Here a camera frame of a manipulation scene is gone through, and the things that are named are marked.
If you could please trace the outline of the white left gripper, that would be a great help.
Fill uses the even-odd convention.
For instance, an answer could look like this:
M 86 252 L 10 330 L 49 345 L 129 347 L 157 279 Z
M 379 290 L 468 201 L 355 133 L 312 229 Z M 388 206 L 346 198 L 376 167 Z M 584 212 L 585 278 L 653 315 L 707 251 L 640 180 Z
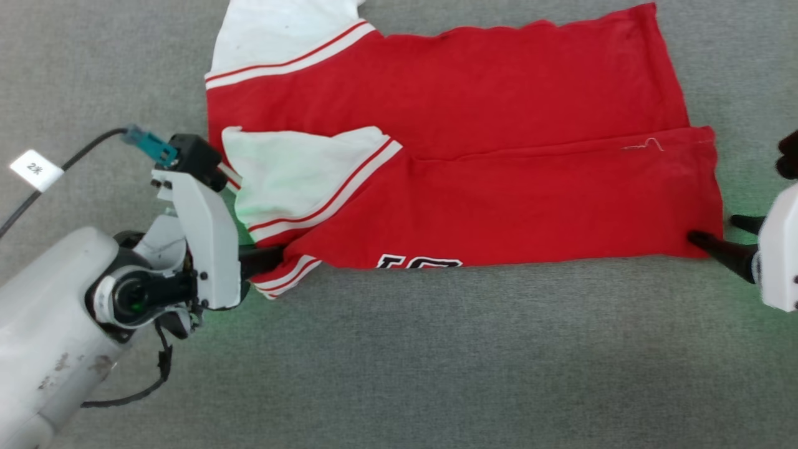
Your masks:
M 241 245 L 238 259 L 236 224 L 216 191 L 180 171 L 151 175 L 170 207 L 147 232 L 114 236 L 117 256 L 91 287 L 90 311 L 108 327 L 158 324 L 187 339 L 204 312 L 238 306 L 241 280 L 273 272 L 285 247 Z

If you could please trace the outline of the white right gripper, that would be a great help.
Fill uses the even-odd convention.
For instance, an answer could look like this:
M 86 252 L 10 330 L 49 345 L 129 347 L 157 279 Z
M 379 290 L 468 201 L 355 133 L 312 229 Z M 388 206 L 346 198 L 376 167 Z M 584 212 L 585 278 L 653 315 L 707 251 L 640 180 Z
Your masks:
M 797 185 L 776 197 L 767 216 L 730 216 L 730 224 L 759 237 L 757 244 L 741 244 L 715 235 L 690 231 L 688 241 L 701 248 L 739 278 L 756 283 L 754 258 L 758 252 L 758 285 L 762 301 L 784 312 L 795 312 L 797 303 Z

